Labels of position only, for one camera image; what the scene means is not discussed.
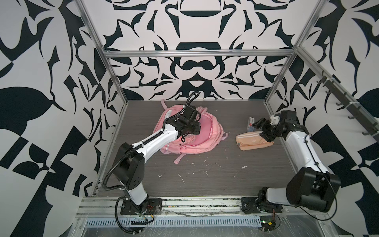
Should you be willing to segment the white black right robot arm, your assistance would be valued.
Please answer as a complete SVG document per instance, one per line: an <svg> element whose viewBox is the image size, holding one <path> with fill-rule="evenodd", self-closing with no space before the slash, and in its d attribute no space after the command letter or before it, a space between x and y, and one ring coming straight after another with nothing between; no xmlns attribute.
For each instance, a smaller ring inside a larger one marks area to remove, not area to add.
<svg viewBox="0 0 379 237"><path fill-rule="evenodd" d="M337 205L340 178L322 164L311 144L311 134L299 123L295 111L281 111L252 123L251 127L255 128L254 132L237 136L239 148L266 148L276 138L282 138L296 174L285 188L263 187L256 199L242 198L242 212L279 213L283 206L293 206L326 213Z"/></svg>

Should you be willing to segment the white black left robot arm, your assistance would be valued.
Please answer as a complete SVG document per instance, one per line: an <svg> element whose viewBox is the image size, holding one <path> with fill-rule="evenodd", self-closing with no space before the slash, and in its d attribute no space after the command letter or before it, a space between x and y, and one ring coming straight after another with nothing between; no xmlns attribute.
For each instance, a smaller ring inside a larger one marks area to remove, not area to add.
<svg viewBox="0 0 379 237"><path fill-rule="evenodd" d="M163 120L161 128L149 137L128 145L123 144L105 174L102 188L105 191L122 190L126 196L121 199L130 204L133 212L143 214L147 211L149 196L142 181L145 163L165 145L188 135L200 134L201 112L194 106L185 105L178 113Z"/></svg>

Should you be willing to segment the pink student backpack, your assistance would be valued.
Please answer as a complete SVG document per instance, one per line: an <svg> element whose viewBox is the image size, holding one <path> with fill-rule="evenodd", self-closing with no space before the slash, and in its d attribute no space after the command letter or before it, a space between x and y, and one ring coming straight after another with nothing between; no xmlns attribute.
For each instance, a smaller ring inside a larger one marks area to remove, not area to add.
<svg viewBox="0 0 379 237"><path fill-rule="evenodd" d="M199 134L189 134L181 139L182 135L179 129L184 126L178 125L179 120L173 119L172 123L167 125L164 125L164 122L166 118L178 113L184 106L167 107L163 100L161 104L164 112L154 130L154 135L158 135L158 137L147 144L150 156L157 151L161 151L163 154L178 154L179 156L174 161L175 164L178 164L185 155L209 152L228 137L216 117L207 112L207 108L197 107L196 110L201 115L197 122L200 125Z"/></svg>

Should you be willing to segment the peach pencil pouch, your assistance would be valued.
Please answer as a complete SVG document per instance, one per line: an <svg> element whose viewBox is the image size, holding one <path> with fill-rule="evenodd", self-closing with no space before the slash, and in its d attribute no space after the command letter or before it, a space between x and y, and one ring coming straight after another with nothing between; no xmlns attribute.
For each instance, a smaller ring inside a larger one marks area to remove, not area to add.
<svg viewBox="0 0 379 237"><path fill-rule="evenodd" d="M248 151L272 146L274 142L267 142L261 133L261 131L254 131L236 136L236 143L240 150Z"/></svg>

